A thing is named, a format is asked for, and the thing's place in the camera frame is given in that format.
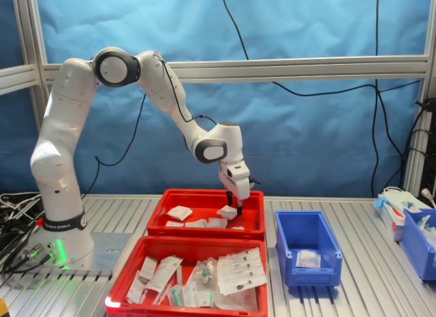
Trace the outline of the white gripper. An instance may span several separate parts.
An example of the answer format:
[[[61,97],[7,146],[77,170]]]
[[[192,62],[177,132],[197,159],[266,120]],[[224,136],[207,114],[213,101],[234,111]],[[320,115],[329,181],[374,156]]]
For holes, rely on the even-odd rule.
[[[249,169],[243,160],[232,163],[219,163],[219,179],[228,190],[226,192],[228,206],[233,205],[232,194],[239,200],[236,207],[237,216],[241,216],[243,213],[243,202],[241,200],[248,199],[250,195],[249,176]]]

